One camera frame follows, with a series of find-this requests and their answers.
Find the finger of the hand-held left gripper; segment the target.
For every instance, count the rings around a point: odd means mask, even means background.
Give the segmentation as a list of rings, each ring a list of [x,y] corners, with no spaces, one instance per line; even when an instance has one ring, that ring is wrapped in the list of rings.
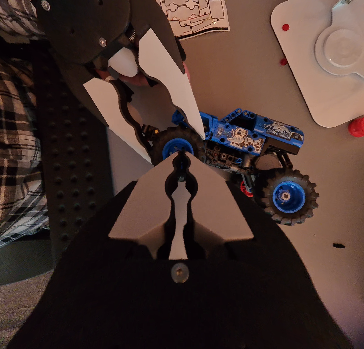
[[[180,70],[152,29],[139,41],[138,62],[144,74],[166,87],[173,105],[184,115],[186,123],[205,139],[203,122],[188,76]]]
[[[126,85],[119,78],[120,75],[127,77],[137,75],[135,53],[130,49],[121,49],[106,61],[106,65],[109,75],[104,79],[91,79],[84,83],[84,88],[97,106],[108,128],[151,163],[149,153],[151,145],[142,133],[142,119],[134,107],[129,109]]]

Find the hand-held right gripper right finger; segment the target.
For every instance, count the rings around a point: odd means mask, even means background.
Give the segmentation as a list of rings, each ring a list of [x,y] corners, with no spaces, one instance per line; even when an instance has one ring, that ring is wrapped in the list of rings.
[[[226,243],[254,235],[225,179],[189,152],[183,152],[185,186],[190,194],[183,229],[189,260],[205,259]]]

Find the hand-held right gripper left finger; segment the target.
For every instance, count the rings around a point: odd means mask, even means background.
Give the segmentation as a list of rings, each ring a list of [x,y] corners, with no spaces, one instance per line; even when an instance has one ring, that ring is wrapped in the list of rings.
[[[173,161],[178,155],[175,152],[138,179],[109,238],[144,245],[153,259],[157,258],[158,250],[166,242],[165,225],[174,214],[165,183],[175,171]]]

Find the Lego monster truck model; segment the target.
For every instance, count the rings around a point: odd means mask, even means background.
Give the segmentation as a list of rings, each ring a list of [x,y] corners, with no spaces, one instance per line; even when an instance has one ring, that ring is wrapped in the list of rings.
[[[171,121],[175,127],[193,130],[178,110]],[[153,141],[161,132],[151,125],[143,125],[142,133],[151,142],[151,152]],[[244,154],[242,163],[237,164],[239,160],[233,159],[232,155],[218,152],[214,158],[206,158],[204,163],[228,171],[231,174],[229,181],[252,198],[276,223],[293,226],[313,217],[319,194],[309,176],[293,168],[289,155],[293,154],[269,148],[262,156]]]

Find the black toy tire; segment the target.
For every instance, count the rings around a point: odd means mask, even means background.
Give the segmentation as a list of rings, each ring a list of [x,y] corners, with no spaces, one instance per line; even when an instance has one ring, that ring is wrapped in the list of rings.
[[[184,138],[190,142],[194,149],[194,156],[202,161],[206,161],[206,150],[204,141],[193,130],[185,127],[168,127],[166,130],[158,134],[157,138],[153,141],[151,162],[154,166],[163,161],[162,148],[169,140],[173,138]]]

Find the blue toy wheel rim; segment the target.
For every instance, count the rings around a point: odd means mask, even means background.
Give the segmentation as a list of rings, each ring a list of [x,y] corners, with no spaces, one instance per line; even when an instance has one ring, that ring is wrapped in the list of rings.
[[[189,152],[190,154],[194,155],[194,149],[190,142],[184,138],[173,138],[166,142],[166,144],[163,146],[162,158],[165,160],[169,156],[179,151]]]

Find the red toy wheel rim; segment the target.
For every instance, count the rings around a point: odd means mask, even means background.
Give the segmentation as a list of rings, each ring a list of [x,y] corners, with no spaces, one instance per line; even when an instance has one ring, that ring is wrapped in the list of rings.
[[[364,136],[364,117],[352,120],[348,124],[349,133],[357,138]]]

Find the grey desk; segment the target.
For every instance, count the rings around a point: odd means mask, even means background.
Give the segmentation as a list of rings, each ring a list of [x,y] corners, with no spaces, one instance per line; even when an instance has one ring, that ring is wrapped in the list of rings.
[[[238,106],[301,128],[294,168],[317,184],[318,209],[302,225],[283,227],[331,316],[363,348],[363,138],[347,124],[317,125],[271,27],[287,0],[225,0],[229,32],[181,40],[201,111],[222,117]],[[345,249],[332,246],[342,243]]]

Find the person's left hand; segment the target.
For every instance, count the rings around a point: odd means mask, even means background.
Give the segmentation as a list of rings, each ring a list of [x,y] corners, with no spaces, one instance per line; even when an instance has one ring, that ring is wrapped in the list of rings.
[[[125,75],[120,74],[119,79],[124,83],[131,84],[131,85],[138,86],[138,87],[150,86],[149,82],[148,82],[148,79],[141,72],[138,72],[133,77],[127,77]]]

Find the white sticker sheet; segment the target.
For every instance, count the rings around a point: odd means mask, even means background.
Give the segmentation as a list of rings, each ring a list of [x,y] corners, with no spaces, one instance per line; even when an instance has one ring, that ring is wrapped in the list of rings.
[[[155,0],[179,40],[230,30],[225,0]]]

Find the teal chair seat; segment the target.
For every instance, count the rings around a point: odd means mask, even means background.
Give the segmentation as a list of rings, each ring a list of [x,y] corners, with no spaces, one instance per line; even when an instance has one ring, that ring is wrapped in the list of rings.
[[[0,284],[46,273],[56,266],[49,230],[23,236],[0,249]]]

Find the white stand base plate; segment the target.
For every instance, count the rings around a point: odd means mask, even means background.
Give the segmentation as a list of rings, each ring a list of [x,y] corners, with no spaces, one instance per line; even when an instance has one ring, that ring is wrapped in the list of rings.
[[[271,14],[307,107],[322,127],[363,115],[363,10],[364,0],[288,0]]]

